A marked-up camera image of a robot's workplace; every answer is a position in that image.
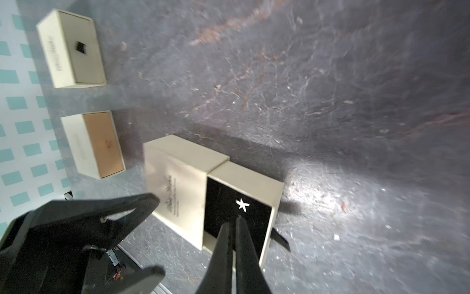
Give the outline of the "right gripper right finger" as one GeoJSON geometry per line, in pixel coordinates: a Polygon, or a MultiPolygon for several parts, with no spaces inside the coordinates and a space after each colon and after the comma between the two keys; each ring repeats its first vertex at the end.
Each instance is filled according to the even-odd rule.
{"type": "Polygon", "coordinates": [[[236,293],[237,294],[271,294],[259,267],[258,257],[252,238],[242,216],[236,219],[236,293]]]}

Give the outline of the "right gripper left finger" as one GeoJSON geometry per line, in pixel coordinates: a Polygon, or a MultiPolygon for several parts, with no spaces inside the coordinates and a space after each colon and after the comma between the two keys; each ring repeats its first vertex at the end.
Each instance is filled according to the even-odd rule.
{"type": "Polygon", "coordinates": [[[224,223],[219,231],[206,274],[197,294],[230,294],[233,274],[233,236],[231,224],[224,223]]]}

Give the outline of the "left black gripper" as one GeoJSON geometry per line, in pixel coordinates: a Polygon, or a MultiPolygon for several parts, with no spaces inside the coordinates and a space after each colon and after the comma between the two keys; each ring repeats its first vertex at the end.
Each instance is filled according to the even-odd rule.
{"type": "Polygon", "coordinates": [[[15,219],[1,240],[3,294],[151,294],[160,266],[110,279],[105,252],[159,206],[154,194],[101,200],[52,201],[15,219]]]}

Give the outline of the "white star earring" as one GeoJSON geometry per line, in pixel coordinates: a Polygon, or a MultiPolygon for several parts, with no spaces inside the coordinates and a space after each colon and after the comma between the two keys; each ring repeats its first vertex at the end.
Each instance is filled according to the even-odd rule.
{"type": "Polygon", "coordinates": [[[239,209],[241,209],[245,213],[247,212],[247,208],[250,206],[250,204],[247,202],[244,202],[242,198],[240,198],[239,200],[236,200],[236,204],[239,206],[239,209]]]}

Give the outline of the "cream tan-drawer jewelry box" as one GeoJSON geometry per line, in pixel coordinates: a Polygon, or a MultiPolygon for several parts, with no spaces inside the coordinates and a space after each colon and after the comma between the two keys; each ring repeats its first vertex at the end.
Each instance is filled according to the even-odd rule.
{"type": "Polygon", "coordinates": [[[126,170],[111,111],[61,118],[77,172],[97,180],[126,170]]]}

